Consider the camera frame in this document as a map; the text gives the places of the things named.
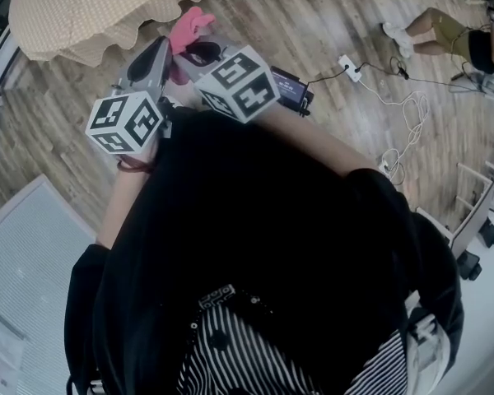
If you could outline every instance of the black and white cube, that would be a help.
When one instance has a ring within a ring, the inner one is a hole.
[[[271,69],[247,46],[196,81],[212,109],[247,123],[279,98]]]
[[[138,154],[162,121],[146,91],[110,96],[93,105],[86,135],[109,154]]]

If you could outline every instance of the black shirt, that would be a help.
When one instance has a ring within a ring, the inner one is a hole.
[[[174,123],[110,253],[92,245],[73,269],[65,342],[79,393],[96,368],[111,394],[173,393],[198,301],[229,284],[227,308],[324,393],[344,393],[405,334],[410,290],[457,353],[455,260],[382,174],[343,179],[256,125],[206,113]]]
[[[490,33],[473,30],[468,34],[468,44],[472,65],[477,70],[488,73],[489,75],[494,74]]]

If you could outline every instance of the checkered tablecloth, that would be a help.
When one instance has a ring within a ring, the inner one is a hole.
[[[12,0],[9,24],[31,60],[50,60],[60,54],[97,66],[108,46],[132,48],[144,21],[167,22],[179,17],[179,1]]]

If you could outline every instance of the person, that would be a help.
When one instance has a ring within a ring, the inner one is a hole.
[[[404,58],[414,53],[425,55],[457,54],[477,70],[494,74],[494,16],[491,16],[491,32],[471,30],[452,16],[435,9],[426,9],[408,28],[402,29],[384,23],[383,30],[399,46]],[[436,39],[414,44],[413,38],[433,30]]]
[[[279,104],[248,124],[160,109],[171,138],[121,160],[72,271],[68,393],[407,393],[414,294],[442,377],[457,266],[373,163]]]

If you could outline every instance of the floor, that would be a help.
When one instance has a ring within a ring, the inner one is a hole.
[[[388,68],[396,54],[381,33],[388,20],[407,25],[426,7],[438,7],[465,25],[486,22],[482,7],[465,0],[204,0],[205,11],[217,16],[217,30],[251,44],[266,60],[303,80],[340,71],[338,58]],[[142,29],[136,49],[157,35],[157,25]],[[166,33],[169,26],[161,26]],[[100,154],[83,133],[93,102],[105,96],[119,67],[133,51],[111,47],[97,68],[57,57],[36,63],[20,55],[5,84],[0,116],[0,206],[20,188],[44,173],[71,205],[97,229],[110,195],[114,162]],[[452,95],[446,86],[387,77],[365,67],[362,80],[386,100],[400,101],[425,91],[430,116],[421,139],[403,158],[405,179],[398,189],[410,205],[423,207],[454,228],[463,213],[455,208],[456,164],[481,170],[494,155],[494,101],[482,95]],[[458,72],[450,56],[416,56],[408,73],[416,78],[448,82]],[[371,159],[408,141],[402,110],[382,105],[363,86],[346,77],[311,85],[315,93],[312,119]],[[407,107],[410,123],[417,111]],[[472,199],[472,189],[463,189]]]

